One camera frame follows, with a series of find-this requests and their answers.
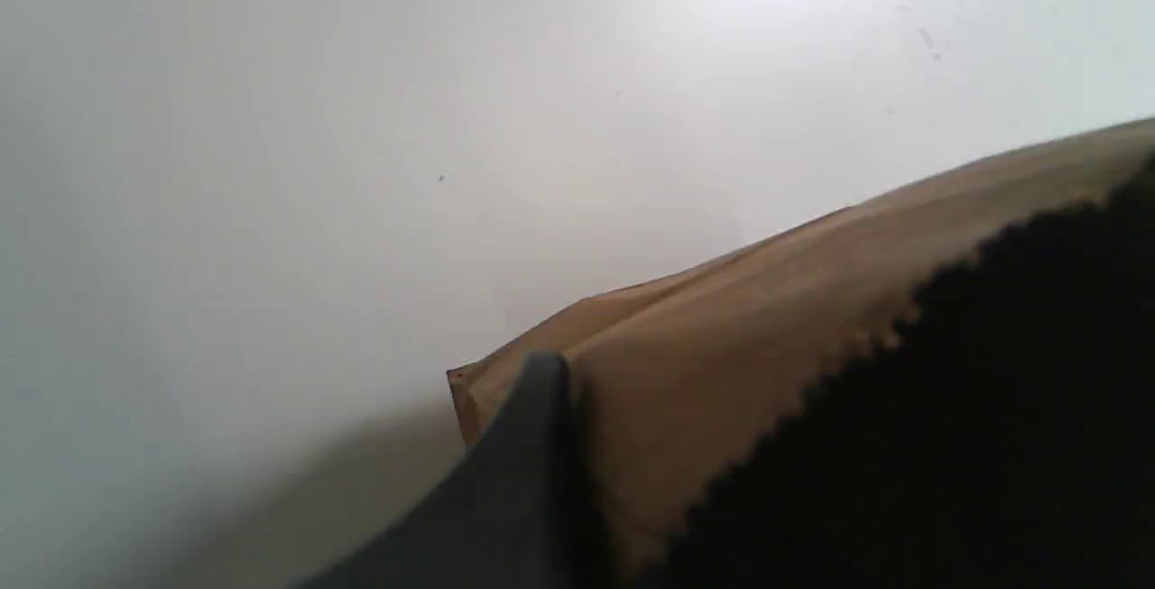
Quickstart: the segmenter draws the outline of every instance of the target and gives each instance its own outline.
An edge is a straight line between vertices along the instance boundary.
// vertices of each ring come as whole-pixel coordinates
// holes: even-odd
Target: black fabric
[[[937,275],[640,584],[1155,587],[1153,179]]]
[[[412,513],[301,589],[602,587],[601,520],[565,359],[529,358],[501,412]]]

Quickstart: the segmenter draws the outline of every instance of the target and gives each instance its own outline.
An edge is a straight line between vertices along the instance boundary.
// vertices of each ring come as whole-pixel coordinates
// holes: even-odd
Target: white wall
[[[566,301],[1155,113],[1152,1],[0,0],[0,586],[323,564]]]

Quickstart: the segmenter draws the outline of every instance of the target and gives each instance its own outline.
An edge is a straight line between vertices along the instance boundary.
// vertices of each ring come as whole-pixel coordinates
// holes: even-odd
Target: white surface
[[[1153,2],[0,0],[0,586],[329,560],[457,455],[446,368],[1155,113]]]

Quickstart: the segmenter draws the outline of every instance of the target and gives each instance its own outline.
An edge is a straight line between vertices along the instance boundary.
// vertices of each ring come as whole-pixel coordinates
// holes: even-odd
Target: brown paper bag
[[[578,301],[450,372],[467,441],[524,355],[558,350],[590,401],[589,465],[625,575],[661,557],[708,480],[893,338],[932,271],[1040,211],[1098,203],[1155,152],[1155,120],[1048,142],[900,187],[688,271]]]

